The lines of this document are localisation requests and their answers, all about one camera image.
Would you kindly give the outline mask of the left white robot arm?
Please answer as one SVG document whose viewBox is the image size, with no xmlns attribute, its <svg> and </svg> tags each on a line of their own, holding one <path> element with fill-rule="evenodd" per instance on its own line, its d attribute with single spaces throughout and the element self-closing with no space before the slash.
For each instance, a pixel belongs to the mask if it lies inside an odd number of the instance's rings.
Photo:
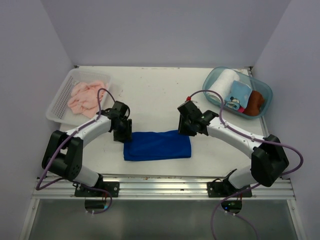
<svg viewBox="0 0 320 240">
<path fill-rule="evenodd" d="M 111 108 L 100 109 L 91 120 L 77 128 L 63 132 L 54 131 L 49 139 L 41 163 L 43 174 L 37 185 L 38 190 L 47 173 L 61 179 L 86 186 L 92 196 L 103 193 L 104 181 L 101 174 L 83 166 L 84 148 L 102 134 L 113 133 L 115 142 L 125 143 L 132 140 L 132 120 L 130 108 L 123 102 L 115 101 Z"/>
</svg>

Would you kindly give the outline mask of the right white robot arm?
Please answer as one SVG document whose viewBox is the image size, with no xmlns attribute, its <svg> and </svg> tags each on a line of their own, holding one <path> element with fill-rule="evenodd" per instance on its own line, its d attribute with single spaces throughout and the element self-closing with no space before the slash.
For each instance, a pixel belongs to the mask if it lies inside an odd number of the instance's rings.
<svg viewBox="0 0 320 240">
<path fill-rule="evenodd" d="M 203 134 L 219 139 L 238 149 L 251 160 L 249 166 L 232 170 L 221 182 L 218 188 L 227 196 L 235 196 L 242 188 L 251 184 L 271 187 L 278 177 L 289 166 L 289 160 L 280 143 L 274 135 L 268 137 L 244 137 L 241 128 L 229 124 L 217 113 L 201 110 L 190 100 L 178 108 L 178 133 L 190 137 Z"/>
</svg>

